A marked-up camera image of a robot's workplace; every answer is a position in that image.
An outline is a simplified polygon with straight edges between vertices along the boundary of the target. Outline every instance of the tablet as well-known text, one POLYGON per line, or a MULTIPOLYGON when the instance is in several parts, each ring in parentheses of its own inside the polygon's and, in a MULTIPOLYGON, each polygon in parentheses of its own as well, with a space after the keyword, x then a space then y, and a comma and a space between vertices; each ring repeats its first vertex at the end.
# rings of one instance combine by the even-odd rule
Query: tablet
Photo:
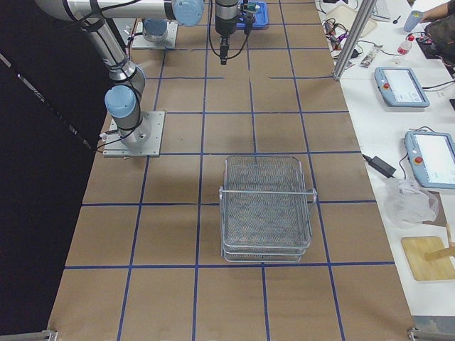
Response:
POLYGON ((454 142, 449 134, 408 131, 405 146, 414 176, 422 187, 455 188, 454 142))
POLYGON ((424 90, 408 67, 377 67, 375 79, 387 105, 391 107, 428 107, 424 90))

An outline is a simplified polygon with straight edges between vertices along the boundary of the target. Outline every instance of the dark background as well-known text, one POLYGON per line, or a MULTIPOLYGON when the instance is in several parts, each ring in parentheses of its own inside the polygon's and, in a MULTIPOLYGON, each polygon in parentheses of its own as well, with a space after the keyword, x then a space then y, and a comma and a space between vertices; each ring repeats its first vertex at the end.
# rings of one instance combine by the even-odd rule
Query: dark background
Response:
POLYGON ((76 26, 33 0, 0 4, 0 335, 47 328, 105 119, 111 83, 76 26), (58 118, 20 79, 59 111, 58 118))

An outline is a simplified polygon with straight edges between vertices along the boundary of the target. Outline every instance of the blue cup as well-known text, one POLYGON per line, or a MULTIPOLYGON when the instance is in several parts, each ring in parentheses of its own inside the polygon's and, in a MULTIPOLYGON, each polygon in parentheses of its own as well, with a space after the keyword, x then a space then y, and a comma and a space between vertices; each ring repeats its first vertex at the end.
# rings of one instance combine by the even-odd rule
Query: blue cup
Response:
POLYGON ((403 30, 411 32, 414 27, 422 20, 424 14, 421 11, 412 11, 407 17, 403 30))

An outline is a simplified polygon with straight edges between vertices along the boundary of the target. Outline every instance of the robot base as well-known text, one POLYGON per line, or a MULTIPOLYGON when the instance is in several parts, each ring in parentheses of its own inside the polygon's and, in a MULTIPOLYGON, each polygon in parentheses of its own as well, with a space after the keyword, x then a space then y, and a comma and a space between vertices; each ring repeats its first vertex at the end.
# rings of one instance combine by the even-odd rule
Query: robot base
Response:
MULTIPOLYGON (((176 47, 177 39, 177 23, 168 23, 168 35, 162 40, 157 42, 151 42, 146 40, 143 36, 134 37, 132 48, 137 50, 146 50, 146 49, 155 49, 155 50, 164 50, 171 49, 173 50, 176 47)), ((136 33, 142 33, 142 22, 138 22, 136 26, 136 33)))
MULTIPOLYGON (((129 156, 151 156, 158 157, 161 149, 161 138, 163 137, 164 128, 164 116, 165 112, 143 112, 143 119, 149 121, 151 126, 151 135, 143 145, 138 149, 130 149, 124 145, 121 141, 108 144, 109 142, 116 141, 119 139, 119 135, 112 134, 107 137, 103 155, 109 157, 129 157, 129 156)), ((117 129, 117 125, 114 120, 111 122, 111 130, 117 129)))

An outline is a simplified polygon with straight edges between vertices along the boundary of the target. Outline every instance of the bottle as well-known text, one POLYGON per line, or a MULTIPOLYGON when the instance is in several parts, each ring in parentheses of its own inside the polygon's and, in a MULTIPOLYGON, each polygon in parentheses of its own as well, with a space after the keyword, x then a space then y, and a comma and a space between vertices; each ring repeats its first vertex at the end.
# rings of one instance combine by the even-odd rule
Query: bottle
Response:
POLYGON ((395 64, 400 64, 403 57, 411 50, 412 41, 414 41, 414 36, 410 35, 406 37, 406 40, 403 41, 400 46, 398 46, 397 53, 393 58, 395 64))

